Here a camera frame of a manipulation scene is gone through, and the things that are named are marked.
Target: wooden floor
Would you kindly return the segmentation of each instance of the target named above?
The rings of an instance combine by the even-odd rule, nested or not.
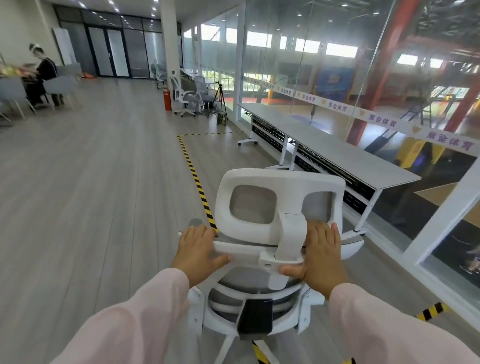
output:
[[[206,222],[176,135],[238,131],[166,115],[147,80],[86,81],[78,99],[74,111],[42,110],[0,129],[1,363],[48,363],[89,316],[168,267],[177,231],[192,218]],[[225,171],[274,163],[258,146],[237,147],[244,137],[183,137],[212,208]],[[405,313],[437,302],[369,242],[346,266],[353,282]],[[480,353],[480,335],[454,313],[433,323]],[[210,364],[222,340],[209,330],[197,338],[183,320],[166,363]],[[281,363],[350,357],[324,306],[301,335],[290,330],[267,342]],[[225,362],[256,359],[248,342],[236,341]]]

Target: black shirt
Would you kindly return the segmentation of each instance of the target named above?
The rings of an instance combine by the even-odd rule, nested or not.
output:
[[[42,59],[36,70],[38,72],[38,78],[43,81],[57,77],[57,67],[50,58]]]

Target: pink sleeve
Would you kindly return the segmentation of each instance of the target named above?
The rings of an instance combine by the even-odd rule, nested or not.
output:
[[[127,302],[89,318],[52,364],[162,363],[168,333],[188,309],[187,276],[164,269]]]
[[[357,363],[480,363],[455,336],[401,313],[354,284],[336,286],[329,309]]]

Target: glass door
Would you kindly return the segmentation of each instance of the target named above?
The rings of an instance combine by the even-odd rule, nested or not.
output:
[[[89,26],[93,54],[100,76],[130,77],[122,31]]]

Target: table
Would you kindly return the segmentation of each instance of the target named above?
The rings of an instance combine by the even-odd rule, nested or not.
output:
[[[353,230],[342,239],[364,234],[362,228],[383,189],[418,181],[421,177],[309,124],[304,124],[263,104],[239,104],[252,116],[249,139],[239,145],[263,139],[278,150],[278,165],[269,168],[327,173],[346,182],[344,203],[360,214]],[[290,165],[284,165],[289,138],[295,142]]]

